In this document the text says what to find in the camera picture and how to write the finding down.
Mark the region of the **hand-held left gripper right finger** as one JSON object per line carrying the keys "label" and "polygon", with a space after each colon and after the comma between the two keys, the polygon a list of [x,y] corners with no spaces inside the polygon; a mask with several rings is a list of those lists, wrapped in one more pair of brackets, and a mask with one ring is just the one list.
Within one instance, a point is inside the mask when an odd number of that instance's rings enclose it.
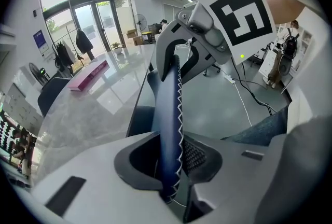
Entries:
{"label": "hand-held left gripper right finger", "polygon": [[184,223],[256,223],[269,185],[261,172],[271,147],[205,137],[183,141],[183,170],[188,176]]}

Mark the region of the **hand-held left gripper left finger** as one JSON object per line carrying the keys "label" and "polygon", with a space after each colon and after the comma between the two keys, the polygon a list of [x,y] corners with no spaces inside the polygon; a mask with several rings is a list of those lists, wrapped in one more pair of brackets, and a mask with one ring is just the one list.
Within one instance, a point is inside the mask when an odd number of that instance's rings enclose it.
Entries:
{"label": "hand-held left gripper left finger", "polygon": [[47,223],[180,223],[160,196],[159,135],[89,148],[43,178],[32,196]]}

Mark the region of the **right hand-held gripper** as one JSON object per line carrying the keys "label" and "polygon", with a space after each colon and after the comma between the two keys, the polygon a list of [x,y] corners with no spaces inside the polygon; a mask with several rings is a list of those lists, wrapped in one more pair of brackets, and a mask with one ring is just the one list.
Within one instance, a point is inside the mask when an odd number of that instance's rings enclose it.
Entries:
{"label": "right hand-held gripper", "polygon": [[196,0],[178,15],[177,39],[191,38],[191,56],[181,68],[182,84],[209,67],[248,59],[272,41],[275,26],[267,0]]}

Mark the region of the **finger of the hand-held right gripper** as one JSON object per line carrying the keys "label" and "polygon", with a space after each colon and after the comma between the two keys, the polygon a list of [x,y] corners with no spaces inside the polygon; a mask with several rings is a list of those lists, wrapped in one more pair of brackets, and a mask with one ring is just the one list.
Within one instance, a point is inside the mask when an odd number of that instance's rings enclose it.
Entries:
{"label": "finger of the hand-held right gripper", "polygon": [[156,66],[161,81],[168,74],[176,45],[185,44],[192,37],[187,27],[178,21],[170,22],[161,32],[156,42]]}

